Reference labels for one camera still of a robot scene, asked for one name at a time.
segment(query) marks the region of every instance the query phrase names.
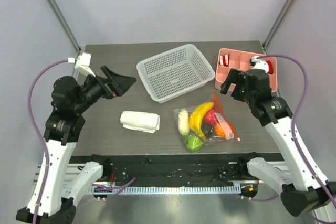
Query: pink plastic container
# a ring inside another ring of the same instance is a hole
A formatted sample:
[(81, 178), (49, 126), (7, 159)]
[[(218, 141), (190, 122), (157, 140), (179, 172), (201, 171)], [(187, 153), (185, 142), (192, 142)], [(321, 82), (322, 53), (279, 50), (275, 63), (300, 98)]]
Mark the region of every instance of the pink plastic container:
[[(219, 64), (220, 56), (224, 57), (225, 55), (230, 56), (228, 67), (221, 66)], [(261, 54), (256, 54), (255, 52), (233, 50), (228, 48), (222, 48), (221, 50), (219, 50), (216, 78), (215, 78), (215, 88), (220, 90), (221, 85), (226, 80), (227, 75), (229, 74), (231, 68), (235, 68), (240, 71), (247, 71), (251, 69), (252, 66), (250, 66), (250, 59), (253, 56), (261, 56)], [(275, 57), (269, 57), (263, 60), (269, 60), (272, 63), (274, 71), (273, 74), (269, 74), (269, 84), (272, 89), (272, 92), (275, 92), (278, 90), (277, 60)], [(236, 86), (235, 84), (231, 84), (229, 92), (232, 92), (235, 86)]]

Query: folded cloth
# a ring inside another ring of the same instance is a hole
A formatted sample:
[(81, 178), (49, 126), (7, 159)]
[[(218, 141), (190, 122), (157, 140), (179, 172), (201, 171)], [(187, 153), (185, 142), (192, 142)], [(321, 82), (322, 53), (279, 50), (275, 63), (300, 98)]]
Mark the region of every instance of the folded cloth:
[(154, 133), (160, 128), (160, 116), (154, 113), (123, 111), (120, 122), (126, 129)]

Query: gray wall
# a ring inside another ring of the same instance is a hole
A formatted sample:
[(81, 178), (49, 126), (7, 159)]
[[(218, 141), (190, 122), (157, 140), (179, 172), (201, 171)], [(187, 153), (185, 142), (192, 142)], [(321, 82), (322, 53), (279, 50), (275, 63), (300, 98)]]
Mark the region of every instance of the gray wall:
[[(16, 211), (30, 200), (42, 158), (28, 119), (28, 89), (43, 68), (75, 57), (76, 52), (46, 0), (0, 0), (0, 9), (0, 222), (15, 223)], [(37, 83), (33, 112), (42, 131), (51, 112), (52, 84), (70, 73), (70, 65), (65, 64), (46, 73)]]
[(81, 45), (265, 40), (285, 0), (56, 0)]
[[(335, 180), (336, 161), (336, 1), (296, 0), (269, 47), (271, 54), (290, 55), (308, 72), (309, 91), (298, 128), (312, 156)], [(294, 63), (279, 60), (279, 89), (292, 110), (302, 93), (302, 73)]]

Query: gray wooden tabletop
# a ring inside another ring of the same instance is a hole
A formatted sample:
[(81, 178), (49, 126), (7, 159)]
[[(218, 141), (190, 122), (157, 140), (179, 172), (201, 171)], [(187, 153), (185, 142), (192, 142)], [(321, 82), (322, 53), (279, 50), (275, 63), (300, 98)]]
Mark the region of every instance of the gray wooden tabletop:
[[(262, 53), (258, 41), (191, 42), (207, 58), (216, 70), (218, 51), (231, 48)], [(173, 110), (196, 106), (212, 93), (217, 93), (227, 118), (235, 127), (241, 142), (213, 143), (203, 147), (200, 153), (272, 153), (279, 152), (275, 142), (250, 113), (245, 103), (233, 100), (230, 95), (221, 95), (214, 87), (214, 80), (203, 87), (165, 103), (153, 101), (142, 84), (136, 65), (139, 61), (173, 49), (186, 43), (91, 45), (86, 52), (92, 54), (91, 69), (103, 76), (100, 67), (137, 78), (137, 82), (124, 94), (113, 100), (99, 100), (84, 113), (86, 123), (81, 131), (74, 155), (142, 155), (189, 153), (182, 144)], [(154, 134), (124, 129), (120, 123), (122, 111), (152, 112), (160, 115), (160, 130)]]

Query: bag of toy fruit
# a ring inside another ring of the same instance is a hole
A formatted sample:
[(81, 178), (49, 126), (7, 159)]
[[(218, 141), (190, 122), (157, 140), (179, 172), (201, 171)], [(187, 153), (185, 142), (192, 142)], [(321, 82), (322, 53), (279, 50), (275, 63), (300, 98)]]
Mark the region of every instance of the bag of toy fruit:
[(174, 110), (174, 117), (183, 144), (193, 153), (211, 142), (240, 141), (216, 94), (201, 105)]

